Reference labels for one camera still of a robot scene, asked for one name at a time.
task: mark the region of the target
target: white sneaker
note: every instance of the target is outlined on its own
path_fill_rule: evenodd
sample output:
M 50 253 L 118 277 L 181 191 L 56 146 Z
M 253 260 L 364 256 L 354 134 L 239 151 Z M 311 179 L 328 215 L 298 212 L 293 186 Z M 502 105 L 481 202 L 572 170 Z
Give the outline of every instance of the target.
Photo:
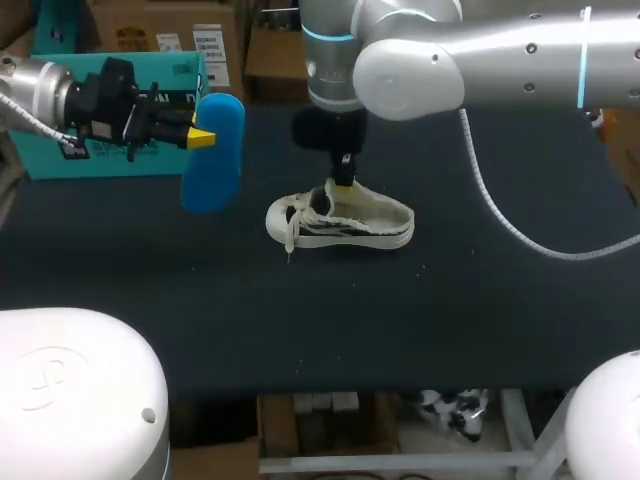
M 415 228 L 413 210 L 406 205 L 355 181 L 351 188 L 340 187 L 331 178 L 324 187 L 274 202 L 266 225 L 289 254 L 295 247 L 330 245 L 393 250 L 409 243 Z

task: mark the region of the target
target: sponge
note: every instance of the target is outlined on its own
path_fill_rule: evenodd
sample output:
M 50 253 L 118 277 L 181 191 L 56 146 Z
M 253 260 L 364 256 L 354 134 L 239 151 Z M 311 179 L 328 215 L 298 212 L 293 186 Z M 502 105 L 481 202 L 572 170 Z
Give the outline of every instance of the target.
M 215 145 L 191 151 L 182 177 L 182 205 L 191 213 L 223 209 L 240 183 L 245 111 L 237 98 L 214 93 L 200 100 L 196 128 L 216 134 Z

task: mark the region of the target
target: shoelace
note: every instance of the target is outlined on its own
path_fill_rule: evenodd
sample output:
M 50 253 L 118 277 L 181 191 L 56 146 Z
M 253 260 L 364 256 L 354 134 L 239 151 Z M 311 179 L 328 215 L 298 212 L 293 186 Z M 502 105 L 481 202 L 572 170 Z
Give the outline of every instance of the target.
M 310 194 L 298 194 L 293 200 L 293 208 L 296 209 L 296 212 L 291 217 L 289 221 L 289 225 L 287 225 L 287 236 L 285 238 L 284 249 L 287 251 L 289 255 L 289 259 L 291 258 L 291 254 L 296 246 L 296 241 L 300 236 L 300 223 L 309 207 L 309 195 Z

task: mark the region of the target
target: end effector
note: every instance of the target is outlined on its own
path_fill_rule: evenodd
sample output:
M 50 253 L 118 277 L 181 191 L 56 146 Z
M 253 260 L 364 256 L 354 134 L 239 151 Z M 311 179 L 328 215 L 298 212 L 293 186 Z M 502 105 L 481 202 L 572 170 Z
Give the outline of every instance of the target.
M 0 127 L 52 137 L 82 146 L 86 139 L 128 146 L 133 161 L 151 139 L 179 148 L 215 143 L 215 134 L 194 128 L 193 108 L 176 110 L 155 101 L 158 85 L 141 95 L 133 64 L 107 58 L 99 74 L 74 81 L 63 65 L 4 57 L 0 65 Z M 77 136 L 66 132 L 73 128 Z
M 408 120 L 478 105 L 640 106 L 638 11 L 461 22 L 457 0 L 301 0 L 309 94 Z

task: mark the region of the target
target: dark table surface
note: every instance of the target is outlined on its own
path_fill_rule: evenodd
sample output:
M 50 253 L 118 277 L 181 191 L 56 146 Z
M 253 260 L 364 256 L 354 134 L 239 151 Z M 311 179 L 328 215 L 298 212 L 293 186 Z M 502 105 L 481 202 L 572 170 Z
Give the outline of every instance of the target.
M 567 263 L 520 244 L 478 193 L 455 113 L 370 123 L 359 180 L 415 209 L 409 246 L 298 249 L 287 264 L 266 210 L 329 168 L 292 144 L 292 112 L 248 112 L 241 191 L 219 214 L 183 211 L 177 178 L 23 184 L 0 235 L 0 309 L 81 307 L 129 323 L 180 400 L 567 387 L 640 347 L 640 247 Z M 486 182 L 527 235 L 576 252 L 640 232 L 581 115 L 470 118 Z

